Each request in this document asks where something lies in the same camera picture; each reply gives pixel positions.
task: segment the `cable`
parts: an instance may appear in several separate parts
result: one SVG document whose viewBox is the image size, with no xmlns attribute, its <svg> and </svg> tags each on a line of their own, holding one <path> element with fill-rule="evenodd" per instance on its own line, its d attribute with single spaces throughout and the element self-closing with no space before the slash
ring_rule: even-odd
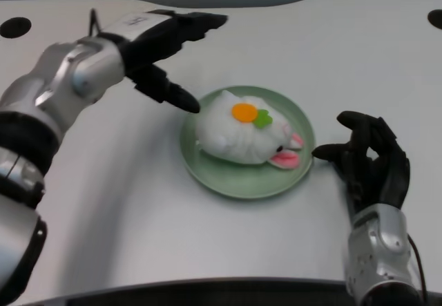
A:
<svg viewBox="0 0 442 306">
<path fill-rule="evenodd" d="M 92 8 L 90 9 L 90 16 L 89 16 L 89 31 L 88 31 L 89 37 L 92 37 L 94 35 L 94 29 L 97 31 L 97 33 L 100 33 L 102 31 L 99 25 L 97 11 Z"/>
<path fill-rule="evenodd" d="M 425 276 L 423 275 L 421 257 L 419 256 L 419 252 L 417 250 L 417 246 L 416 246 L 416 244 L 414 244 L 414 241 L 410 237 L 410 235 L 408 235 L 408 241 L 410 242 L 410 244 L 411 244 L 411 246 L 413 248 L 413 251 L 414 251 L 414 255 L 416 256 L 417 266 L 419 268 L 419 275 L 421 276 L 422 299 L 423 299 L 423 302 L 426 305 L 428 305 L 427 285 L 425 284 Z"/>
</svg>

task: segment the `white plush bunny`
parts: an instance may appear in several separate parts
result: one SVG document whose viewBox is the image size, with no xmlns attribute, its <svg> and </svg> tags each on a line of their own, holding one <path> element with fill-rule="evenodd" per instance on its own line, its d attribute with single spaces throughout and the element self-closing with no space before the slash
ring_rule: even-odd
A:
<svg viewBox="0 0 442 306">
<path fill-rule="evenodd" d="M 224 90 L 197 117 L 196 135 L 204 151 L 241 164 L 269 162 L 295 169 L 302 139 L 289 122 L 259 97 L 237 97 Z"/>
</svg>

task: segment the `light green plate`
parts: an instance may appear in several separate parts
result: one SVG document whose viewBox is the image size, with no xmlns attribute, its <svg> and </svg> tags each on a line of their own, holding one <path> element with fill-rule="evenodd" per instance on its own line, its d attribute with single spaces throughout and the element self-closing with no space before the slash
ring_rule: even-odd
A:
<svg viewBox="0 0 442 306">
<path fill-rule="evenodd" d="M 305 144 L 299 151 L 300 166 L 294 170 L 283 170 L 268 163 L 235 164 L 206 154 L 197 145 L 196 116 L 189 114 L 181 130 L 180 146 L 184 162 L 192 176 L 218 193 L 242 199 L 269 197 L 286 191 L 299 182 L 311 166 L 311 152 L 315 147 L 313 128 L 303 111 L 285 96 L 255 86 L 233 86 L 212 92 L 200 100 L 202 111 L 223 90 L 228 90 L 239 97 L 245 95 L 261 97 L 282 113 L 295 132 L 304 139 Z"/>
</svg>

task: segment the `robotic arm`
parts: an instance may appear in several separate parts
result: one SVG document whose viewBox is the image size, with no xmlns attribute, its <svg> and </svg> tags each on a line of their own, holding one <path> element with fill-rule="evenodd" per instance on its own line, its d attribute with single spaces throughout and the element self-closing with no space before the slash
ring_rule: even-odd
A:
<svg viewBox="0 0 442 306">
<path fill-rule="evenodd" d="M 382 118 L 345 111 L 338 121 L 352 130 L 350 141 L 319 146 L 313 155 L 333 162 L 347 185 L 353 216 L 348 290 L 361 306 L 422 305 L 407 268 L 414 243 L 401 211 L 410 182 L 407 156 Z M 369 147 L 378 153 L 375 160 L 367 157 Z M 421 267 L 420 274 L 426 302 Z"/>
<path fill-rule="evenodd" d="M 198 101 L 153 63 L 226 21 L 222 15 L 155 10 L 126 15 L 102 31 L 92 11 L 88 37 L 48 47 L 34 69 L 6 90 L 0 99 L 0 305 L 24 291 L 41 253 L 47 228 L 35 208 L 44 175 L 80 112 L 128 77 L 157 102 L 198 113 Z M 401 211 L 408 159 L 383 119 L 344 112 L 338 121 L 352 129 L 351 140 L 313 154 L 333 162 L 347 184 L 353 215 L 349 291 L 361 306 L 422 305 L 407 269 L 410 243 Z M 369 147 L 379 154 L 376 160 L 366 156 Z"/>
<path fill-rule="evenodd" d="M 155 10 L 126 15 L 102 31 L 92 10 L 88 37 L 51 45 L 6 90 L 0 99 L 0 305 L 24 291 L 41 253 L 47 228 L 35 208 L 44 175 L 77 116 L 125 77 L 157 102 L 198 113 L 198 101 L 153 63 L 226 21 L 223 15 Z"/>
</svg>

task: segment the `table surface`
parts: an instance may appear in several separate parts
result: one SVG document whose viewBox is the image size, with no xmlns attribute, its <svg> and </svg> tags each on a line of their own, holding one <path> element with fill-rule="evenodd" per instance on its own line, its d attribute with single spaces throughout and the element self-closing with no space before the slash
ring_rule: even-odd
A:
<svg viewBox="0 0 442 306">
<path fill-rule="evenodd" d="M 2 1 L 0 20 L 31 31 L 0 40 L 0 90 L 54 42 L 159 8 L 134 0 Z M 306 0 L 218 9 L 228 23 L 159 63 L 198 97 L 235 84 L 265 86 L 302 107 L 318 144 L 345 142 L 336 116 L 383 116 L 411 161 L 403 210 L 429 290 L 442 292 L 442 0 Z M 201 187 L 181 161 L 185 114 L 129 81 L 110 89 L 68 131 L 38 207 L 49 236 L 17 304 L 128 285 L 229 276 L 343 279 L 349 219 L 328 164 L 282 196 L 230 200 Z"/>
</svg>

